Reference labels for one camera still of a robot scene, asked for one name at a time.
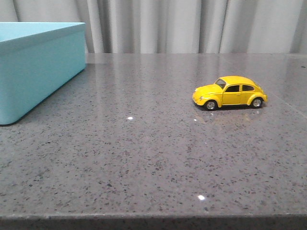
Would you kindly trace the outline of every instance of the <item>turquoise container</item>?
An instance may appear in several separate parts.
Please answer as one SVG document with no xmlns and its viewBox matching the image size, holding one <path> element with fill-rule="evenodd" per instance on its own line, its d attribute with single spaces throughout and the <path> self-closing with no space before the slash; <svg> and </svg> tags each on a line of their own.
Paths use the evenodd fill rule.
<svg viewBox="0 0 307 230">
<path fill-rule="evenodd" d="M 0 125 L 85 68 L 85 23 L 0 23 Z"/>
</svg>

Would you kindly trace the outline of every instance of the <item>car fender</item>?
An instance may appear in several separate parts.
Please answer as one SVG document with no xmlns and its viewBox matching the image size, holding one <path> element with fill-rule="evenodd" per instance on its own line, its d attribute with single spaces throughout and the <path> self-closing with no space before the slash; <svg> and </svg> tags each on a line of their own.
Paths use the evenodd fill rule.
<svg viewBox="0 0 307 230">
<path fill-rule="evenodd" d="M 264 98 L 263 98 L 263 94 L 262 93 L 254 93 L 250 98 L 249 98 L 249 100 L 248 100 L 248 105 L 250 105 L 251 104 L 251 102 L 256 98 L 256 97 L 260 97 L 260 98 L 262 98 L 263 100 L 264 100 Z"/>
<path fill-rule="evenodd" d="M 219 108 L 222 107 L 222 102 L 221 102 L 221 100 L 217 96 L 211 95 L 211 94 L 207 94 L 207 95 L 203 95 L 203 97 L 204 97 L 204 104 L 206 104 L 207 101 L 214 100 L 214 101 L 217 102 L 217 106 Z"/>
</svg>

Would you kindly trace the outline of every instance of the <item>car window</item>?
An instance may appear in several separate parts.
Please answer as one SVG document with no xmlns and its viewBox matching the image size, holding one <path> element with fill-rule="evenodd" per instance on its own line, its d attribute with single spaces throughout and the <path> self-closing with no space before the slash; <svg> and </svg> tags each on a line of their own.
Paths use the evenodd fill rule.
<svg viewBox="0 0 307 230">
<path fill-rule="evenodd" d="M 239 92 L 239 91 L 240 91 L 240 86 L 233 85 L 233 86 L 229 86 L 225 92 Z"/>
<path fill-rule="evenodd" d="M 242 87 L 242 91 L 253 91 L 254 87 L 250 86 L 250 85 L 243 85 Z"/>
</svg>

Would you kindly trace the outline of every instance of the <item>yellow beetle car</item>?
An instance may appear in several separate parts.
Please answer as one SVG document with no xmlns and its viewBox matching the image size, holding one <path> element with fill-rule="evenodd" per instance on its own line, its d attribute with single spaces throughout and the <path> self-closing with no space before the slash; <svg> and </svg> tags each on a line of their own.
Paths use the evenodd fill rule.
<svg viewBox="0 0 307 230">
<path fill-rule="evenodd" d="M 239 104 L 261 108 L 262 103 L 267 100 L 268 96 L 257 83 L 242 76 L 218 78 L 214 84 L 198 87 L 193 93 L 193 101 L 204 105 L 207 110 Z"/>
</svg>

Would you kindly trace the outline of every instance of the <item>car wheel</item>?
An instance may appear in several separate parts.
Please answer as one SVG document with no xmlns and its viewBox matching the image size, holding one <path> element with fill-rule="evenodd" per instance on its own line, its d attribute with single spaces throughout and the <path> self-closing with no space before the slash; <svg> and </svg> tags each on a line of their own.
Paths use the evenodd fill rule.
<svg viewBox="0 0 307 230">
<path fill-rule="evenodd" d="M 262 98 L 257 97 L 251 102 L 250 106 L 254 109 L 261 108 L 262 102 L 263 102 Z"/>
<path fill-rule="evenodd" d="M 216 101 L 207 101 L 205 104 L 205 108 L 209 111 L 215 110 L 217 108 L 217 103 Z"/>
</svg>

